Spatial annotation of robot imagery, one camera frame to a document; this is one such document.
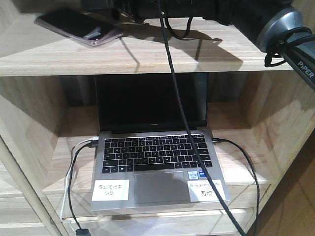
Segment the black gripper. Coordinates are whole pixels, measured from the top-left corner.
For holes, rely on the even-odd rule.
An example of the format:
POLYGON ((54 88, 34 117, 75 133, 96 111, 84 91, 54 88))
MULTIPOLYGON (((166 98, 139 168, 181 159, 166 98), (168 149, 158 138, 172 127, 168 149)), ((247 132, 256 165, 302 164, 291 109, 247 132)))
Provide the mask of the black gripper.
POLYGON ((132 0, 82 0, 81 6, 101 15, 109 13, 115 21, 142 24, 146 20, 136 16, 132 0))

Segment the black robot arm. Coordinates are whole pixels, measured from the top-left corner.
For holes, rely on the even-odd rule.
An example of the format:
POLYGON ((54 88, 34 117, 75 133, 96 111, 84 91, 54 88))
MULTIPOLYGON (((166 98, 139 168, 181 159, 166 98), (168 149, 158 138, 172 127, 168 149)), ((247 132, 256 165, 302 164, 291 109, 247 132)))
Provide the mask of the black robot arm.
POLYGON ((261 52, 265 67, 288 63, 315 87, 315 35, 290 0, 83 0, 85 10, 117 10, 136 20, 194 18, 233 25, 261 52))

